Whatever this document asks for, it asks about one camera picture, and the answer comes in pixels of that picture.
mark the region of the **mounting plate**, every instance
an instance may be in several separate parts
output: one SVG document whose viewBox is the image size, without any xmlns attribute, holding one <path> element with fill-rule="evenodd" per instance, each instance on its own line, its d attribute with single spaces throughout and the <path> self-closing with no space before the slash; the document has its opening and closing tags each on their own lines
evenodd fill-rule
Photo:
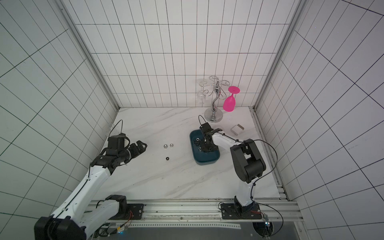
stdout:
<svg viewBox="0 0 384 240">
<path fill-rule="evenodd" d="M 235 208 L 233 205 L 234 204 L 224 204 L 224 203 L 220 204 L 222 219 L 237 220 L 237 219 L 262 219 L 263 218 L 262 214 L 254 214 L 251 212 L 249 212 L 248 214 L 243 214 L 240 217 L 240 215 L 238 215 L 237 212 L 235 211 Z M 250 211 L 257 211 L 257 212 L 260 211 L 259 205 L 254 204 L 253 208 Z"/>
<path fill-rule="evenodd" d="M 110 220 L 128 220 L 129 211 L 132 211 L 133 217 L 132 220 L 140 220 L 143 214 L 144 204 L 127 204 L 127 215 L 124 218 L 115 218 L 111 217 Z"/>
</svg>

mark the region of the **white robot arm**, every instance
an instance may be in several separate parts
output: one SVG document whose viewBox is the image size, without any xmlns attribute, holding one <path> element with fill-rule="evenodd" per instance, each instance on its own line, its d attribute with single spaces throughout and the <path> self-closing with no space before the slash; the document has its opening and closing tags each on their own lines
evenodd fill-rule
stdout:
<svg viewBox="0 0 384 240">
<path fill-rule="evenodd" d="M 200 126 L 204 135 L 202 151 L 210 152 L 218 146 L 232 154 L 235 172 L 240 178 L 239 189 L 234 199 L 234 207 L 240 216 L 253 207 L 250 198 L 252 181 L 261 177 L 266 166 L 253 140 L 240 141 L 228 137 L 221 129 L 213 130 L 208 123 Z M 90 165 L 72 194 L 49 217 L 41 217 L 35 224 L 36 240 L 70 240 L 88 239 L 106 220 L 127 219 L 131 210 L 125 196 L 111 195 L 94 211 L 84 215 L 84 211 L 101 185 L 109 178 L 122 162 L 128 163 L 146 150 L 147 145 L 141 141 L 128 143 L 124 133 L 108 137 L 108 147 L 103 149 Z"/>
<path fill-rule="evenodd" d="M 84 211 L 101 185 L 122 162 L 128 163 L 145 152 L 141 141 L 130 144 L 124 133 L 108 137 L 103 149 L 90 165 L 89 172 L 72 194 L 49 217 L 41 217 L 35 224 L 36 240 L 86 240 L 108 219 L 126 219 L 131 210 L 127 199 L 111 195 L 94 211 L 83 217 Z"/>
<path fill-rule="evenodd" d="M 220 146 L 231 152 L 235 172 L 240 178 L 235 196 L 235 208 L 238 215 L 247 213 L 253 206 L 252 185 L 266 170 L 265 162 L 252 139 L 241 141 L 226 135 L 221 129 L 212 129 L 209 123 L 200 126 L 204 139 L 201 150 L 211 152 Z"/>
</svg>

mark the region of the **teal tray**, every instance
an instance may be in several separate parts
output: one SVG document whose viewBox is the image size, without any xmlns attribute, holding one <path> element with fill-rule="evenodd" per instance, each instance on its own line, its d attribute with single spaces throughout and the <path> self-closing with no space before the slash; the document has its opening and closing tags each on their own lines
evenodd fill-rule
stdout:
<svg viewBox="0 0 384 240">
<path fill-rule="evenodd" d="M 192 153 L 193 153 L 193 157 L 194 157 L 196 163 L 199 165 L 207 165 L 207 164 L 212 164 L 212 163 L 216 162 L 220 157 L 220 151 L 219 150 L 216 150 L 214 152 L 199 151 L 200 145 L 198 146 L 198 145 L 194 144 L 194 142 L 193 142 L 194 140 L 196 140 L 196 138 L 200 138 L 200 139 L 204 138 L 200 129 L 194 130 L 189 134 L 189 139 L 191 141 L 191 147 L 192 147 Z"/>
</svg>

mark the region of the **metal corner post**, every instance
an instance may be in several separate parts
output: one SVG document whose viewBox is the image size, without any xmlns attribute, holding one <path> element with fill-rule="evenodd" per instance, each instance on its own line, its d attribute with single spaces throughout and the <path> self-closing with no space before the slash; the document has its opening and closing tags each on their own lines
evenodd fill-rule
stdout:
<svg viewBox="0 0 384 240">
<path fill-rule="evenodd" d="M 114 98 L 111 90 L 109 89 L 107 82 L 105 81 L 103 75 L 101 74 L 100 69 L 98 68 L 95 60 L 93 59 L 91 52 L 89 51 L 87 45 L 85 44 L 83 38 L 81 37 L 71 15 L 69 15 L 68 10 L 63 3 L 62 0 L 53 0 L 56 4 L 58 10 L 61 12 L 66 24 L 68 25 L 69 30 L 73 34 L 76 42 L 80 46 L 85 58 L 88 60 L 88 62 L 91 65 L 92 70 L 96 73 L 97 78 L 99 79 L 99 82 L 101 82 L 102 87 L 104 88 L 105 92 L 108 94 L 109 99 L 112 100 L 113 107 L 118 111 L 120 109 L 116 99 Z"/>
<path fill-rule="evenodd" d="M 273 60 L 272 66 L 268 71 L 267 78 L 266 78 L 265 82 L 263 83 L 262 89 L 260 91 L 261 94 L 259 94 L 259 96 L 257 97 L 256 103 L 253 106 L 253 109 L 255 109 L 255 110 L 259 106 L 260 100 L 262 99 L 263 95 L 265 94 L 265 90 L 272 79 L 272 75 L 274 74 L 274 72 L 276 70 L 277 64 L 279 63 L 279 61 L 281 60 L 281 57 L 283 56 L 283 53 L 284 53 L 284 51 L 285 51 L 285 49 L 289 43 L 289 40 L 292 37 L 292 34 L 296 28 L 296 25 L 299 21 L 300 16 L 302 15 L 302 12 L 303 12 L 304 7 L 307 4 L 307 2 L 308 2 L 308 0 L 300 0 L 300 2 L 298 3 L 298 5 L 295 9 L 293 17 L 289 23 L 289 28 L 284 35 L 283 41 L 281 42 L 279 50 L 277 51 L 275 59 Z"/>
</svg>

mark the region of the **marble floor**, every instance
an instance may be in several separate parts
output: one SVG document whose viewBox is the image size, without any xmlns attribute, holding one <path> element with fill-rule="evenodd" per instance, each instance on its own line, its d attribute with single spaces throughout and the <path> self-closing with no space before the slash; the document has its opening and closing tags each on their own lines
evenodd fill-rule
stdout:
<svg viewBox="0 0 384 240">
<path fill-rule="evenodd" d="M 198 115 L 206 108 L 122 108 L 114 124 L 123 119 L 122 132 L 131 142 L 141 140 L 148 144 L 146 152 L 130 163 L 118 167 L 101 186 L 94 199 L 111 194 L 125 195 L 127 199 L 218 199 L 233 198 L 239 178 L 233 168 L 231 153 L 223 148 L 220 158 L 209 165 L 198 165 L 193 158 L 189 140 L 191 131 L 199 129 Z M 230 129 L 236 124 L 245 130 L 238 139 L 258 139 L 248 107 L 237 107 L 223 120 L 211 124 L 233 136 Z M 165 149 L 173 143 L 174 147 Z M 256 142 L 266 164 L 260 141 Z M 279 197 L 272 174 L 262 178 L 254 187 L 254 197 Z"/>
</svg>

